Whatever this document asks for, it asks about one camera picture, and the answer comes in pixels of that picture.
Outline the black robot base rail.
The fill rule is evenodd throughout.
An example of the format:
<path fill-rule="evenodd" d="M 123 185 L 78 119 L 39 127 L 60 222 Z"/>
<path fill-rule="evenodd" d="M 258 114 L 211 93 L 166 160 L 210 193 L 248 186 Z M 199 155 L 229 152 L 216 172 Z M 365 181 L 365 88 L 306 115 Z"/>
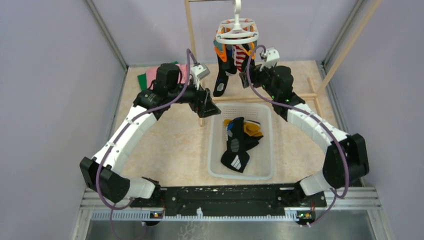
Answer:
<path fill-rule="evenodd" d="M 311 196 L 296 183 L 161 187 L 149 199 L 135 198 L 132 208 L 158 208 L 166 217 L 268 219 L 290 216 L 289 210 L 326 207 L 323 191 Z"/>

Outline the yellow sock with brown stripes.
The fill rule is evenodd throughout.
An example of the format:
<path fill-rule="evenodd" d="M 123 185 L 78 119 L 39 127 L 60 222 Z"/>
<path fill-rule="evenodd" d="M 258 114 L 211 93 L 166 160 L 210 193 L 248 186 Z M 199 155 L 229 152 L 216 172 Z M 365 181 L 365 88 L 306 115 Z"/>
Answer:
<path fill-rule="evenodd" d="M 224 127 L 226 128 L 230 123 L 232 122 L 232 120 L 231 119 L 225 119 L 224 121 L 223 121 L 223 123 L 224 123 Z"/>

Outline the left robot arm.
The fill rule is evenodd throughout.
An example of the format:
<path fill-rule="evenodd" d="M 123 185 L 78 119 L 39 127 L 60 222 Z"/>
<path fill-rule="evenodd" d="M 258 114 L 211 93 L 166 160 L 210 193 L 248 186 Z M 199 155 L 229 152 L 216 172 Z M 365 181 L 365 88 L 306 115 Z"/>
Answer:
<path fill-rule="evenodd" d="M 211 92 L 201 79 L 210 74 L 205 64 L 180 65 L 163 63 L 156 69 L 154 80 L 135 98 L 127 116 L 112 137 L 93 157 L 84 157 L 79 167 L 86 186 L 95 191 L 108 206 L 124 198 L 141 200 L 149 207 L 160 202 L 160 185 L 147 178 L 121 176 L 124 165 L 142 136 L 172 104 L 188 104 L 199 118 L 219 115 Z"/>

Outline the black sock with grey patches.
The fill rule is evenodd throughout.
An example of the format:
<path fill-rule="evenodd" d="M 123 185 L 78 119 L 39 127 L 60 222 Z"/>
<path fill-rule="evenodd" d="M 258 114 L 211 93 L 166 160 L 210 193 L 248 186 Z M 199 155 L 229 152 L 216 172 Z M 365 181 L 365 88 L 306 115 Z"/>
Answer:
<path fill-rule="evenodd" d="M 236 117 L 225 128 L 226 150 L 220 162 L 230 170 L 243 173 L 250 156 L 244 146 L 244 118 Z"/>

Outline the white round clip hanger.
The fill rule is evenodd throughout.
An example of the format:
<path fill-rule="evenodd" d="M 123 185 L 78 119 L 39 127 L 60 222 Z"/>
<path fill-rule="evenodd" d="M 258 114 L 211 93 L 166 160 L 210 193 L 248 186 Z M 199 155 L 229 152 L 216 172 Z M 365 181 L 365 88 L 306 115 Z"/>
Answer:
<path fill-rule="evenodd" d="M 241 18 L 242 1 L 233 0 L 234 18 L 221 21 L 215 40 L 223 45 L 254 43 L 259 39 L 256 22 L 251 18 Z"/>

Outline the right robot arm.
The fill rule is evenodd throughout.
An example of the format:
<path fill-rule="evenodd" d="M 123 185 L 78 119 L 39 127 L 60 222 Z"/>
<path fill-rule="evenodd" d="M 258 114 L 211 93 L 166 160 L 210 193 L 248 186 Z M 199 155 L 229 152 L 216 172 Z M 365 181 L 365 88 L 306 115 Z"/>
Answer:
<path fill-rule="evenodd" d="M 299 189 L 293 192 L 297 205 L 307 206 L 314 194 L 327 189 L 335 192 L 369 173 L 364 137 L 358 133 L 350 135 L 315 113 L 294 92 L 289 67 L 250 66 L 239 75 L 244 88 L 263 88 L 271 97 L 274 111 L 303 131 L 325 154 L 322 169 L 297 182 Z"/>

